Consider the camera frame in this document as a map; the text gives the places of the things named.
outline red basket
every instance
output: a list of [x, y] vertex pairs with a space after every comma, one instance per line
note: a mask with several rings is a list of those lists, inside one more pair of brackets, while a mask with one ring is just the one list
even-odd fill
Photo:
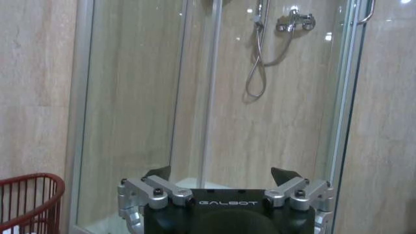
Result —
[[0, 180], [0, 234], [57, 234], [61, 178], [37, 173]]

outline logo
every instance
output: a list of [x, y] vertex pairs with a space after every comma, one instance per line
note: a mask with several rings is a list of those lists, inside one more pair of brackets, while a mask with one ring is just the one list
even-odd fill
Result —
[[248, 205], [256, 205], [259, 202], [257, 201], [228, 201], [228, 202], [221, 202], [221, 201], [200, 201], [200, 205], [219, 205], [219, 206], [248, 206]]

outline metal frame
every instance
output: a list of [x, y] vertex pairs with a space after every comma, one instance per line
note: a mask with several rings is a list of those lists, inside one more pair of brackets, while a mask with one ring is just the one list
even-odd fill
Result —
[[[373, 12], [375, 9], [375, 0], [371, 0], [371, 12]], [[340, 115], [337, 118], [337, 125], [336, 125], [336, 141], [335, 141], [335, 147], [332, 152], [329, 152], [332, 156], [332, 165], [331, 165], [331, 171], [329, 171], [329, 181], [333, 185], [337, 192], [335, 193], [335, 200], [336, 200], [336, 208], [335, 208], [335, 215], [331, 220], [332, 229], [328, 229], [328, 233], [335, 232], [335, 220], [336, 220], [336, 212], [337, 212], [337, 201], [339, 201], [339, 191], [340, 191], [340, 180], [341, 180], [341, 171], [344, 167], [344, 157], [347, 152], [347, 143], [348, 143], [348, 131], [349, 131], [349, 123], [351, 123], [351, 116], [352, 116], [352, 108], [353, 108], [353, 97], [355, 97], [355, 87], [356, 87], [356, 75], [357, 75], [357, 69], [352, 70], [355, 68], [353, 62], [360, 63], [360, 41], [359, 39], [363, 39], [363, 37], [357, 36], [359, 29], [357, 27], [363, 25], [360, 23], [359, 17], [361, 16], [360, 10], [365, 7], [367, 1], [365, 0], [356, 0], [351, 1], [351, 14], [348, 17], [348, 20], [345, 22], [352, 22], [347, 27], [351, 27], [351, 41], [344, 45], [344, 50], [348, 51], [347, 57], [343, 59], [347, 61], [347, 66], [340, 70], [339, 75], [344, 76], [344, 83], [341, 84], [341, 87], [339, 89], [341, 90], [341, 99], [340, 99]]]
[[207, 120], [204, 126], [204, 140], [203, 140], [203, 159], [200, 163], [200, 176], [197, 178], [196, 186], [199, 188], [205, 187], [208, 165], [211, 160], [211, 135], [212, 135], [212, 108], [213, 108], [213, 96], [215, 96], [215, 80], [216, 80], [216, 64], [217, 64], [217, 50], [221, 31], [221, 16], [223, 16], [223, 0], [213, 0], [212, 3], [212, 41], [209, 45], [209, 59], [208, 59], [208, 78], [209, 78], [209, 97], [207, 103]]
[[92, 36], [93, 0], [77, 0], [76, 43], [73, 55], [73, 73], [71, 84], [69, 122], [67, 139], [67, 175], [71, 190], [68, 233], [87, 234], [76, 226], [79, 206], [80, 164], [84, 141], [84, 119], [87, 105], [87, 85], [89, 72], [89, 51]]
[[181, 42], [181, 49], [180, 49], [180, 54], [179, 54], [179, 60], [180, 60], [180, 65], [179, 65], [179, 77], [177, 77], [177, 85], [176, 85], [176, 97], [175, 97], [175, 110], [173, 110], [173, 127], [172, 127], [172, 134], [171, 134], [171, 149], [169, 149], [169, 165], [172, 165], [173, 157], [172, 157], [172, 152], [173, 152], [173, 144], [175, 144], [175, 132], [176, 132], [176, 118], [177, 118], [177, 103], [179, 103], [179, 98], [180, 98], [180, 86], [181, 86], [181, 76], [183, 76], [183, 55], [184, 55], [184, 37], [185, 37], [185, 27], [187, 27], [187, 17], [188, 17], [188, 0], [183, 0], [183, 5], [181, 5], [181, 32], [180, 32], [180, 42]]

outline shower hose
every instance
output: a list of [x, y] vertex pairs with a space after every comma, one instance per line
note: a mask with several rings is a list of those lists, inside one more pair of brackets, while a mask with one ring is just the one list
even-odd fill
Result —
[[257, 94], [252, 93], [249, 90], [249, 85], [251, 85], [251, 82], [253, 81], [256, 69], [257, 68], [264, 69], [264, 67], [269, 67], [269, 66], [279, 64], [283, 56], [287, 53], [288, 47], [289, 47], [292, 39], [293, 39], [293, 33], [295, 33], [295, 21], [293, 21], [291, 23], [292, 27], [288, 28], [289, 37], [288, 37], [288, 40], [285, 42], [285, 46], [284, 46], [283, 51], [280, 52], [279, 56], [276, 57], [276, 59], [273, 61], [264, 62], [261, 49], [263, 49], [263, 43], [264, 43], [264, 32], [267, 30], [268, 12], [269, 12], [269, 0], [267, 0], [267, 4], [265, 4], [264, 19], [261, 17], [261, 5], [259, 6], [259, 12], [257, 12], [259, 18], [257, 18], [257, 22], [256, 22], [256, 26], [255, 26], [256, 27], [256, 56], [257, 57], [256, 57], [256, 61], [255, 61], [252, 70], [248, 74], [247, 81], [245, 81], [245, 92], [247, 92], [248, 96], [253, 97], [255, 99], [259, 99], [263, 96], [265, 89], [267, 89], [265, 73], [261, 74], [261, 72], [260, 72], [261, 85], [263, 85], [261, 90]]

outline glass panel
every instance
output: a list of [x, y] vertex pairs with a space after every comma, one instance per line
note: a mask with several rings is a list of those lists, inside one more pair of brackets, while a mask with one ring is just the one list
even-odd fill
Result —
[[183, 0], [97, 0], [77, 225], [128, 233], [117, 184], [169, 164], [181, 55]]
[[209, 83], [215, 65], [216, 2], [189, 0], [187, 8], [171, 180], [188, 188], [199, 187], [201, 181]]
[[[265, 61], [279, 56], [289, 37], [276, 32], [276, 19], [299, 9], [301, 14], [313, 15], [316, 26], [311, 31], [297, 26], [284, 59], [264, 69], [265, 93], [252, 101], [247, 99], [245, 81], [256, 50], [257, 2], [223, 4], [204, 167], [207, 184], [217, 187], [273, 187], [272, 166], [308, 178], [327, 178], [331, 130], [339, 112], [335, 101], [344, 72], [340, 67], [352, 33], [344, 23], [351, 4], [347, 0], [271, 0]], [[261, 88], [260, 81], [256, 70], [251, 85], [255, 91]]]

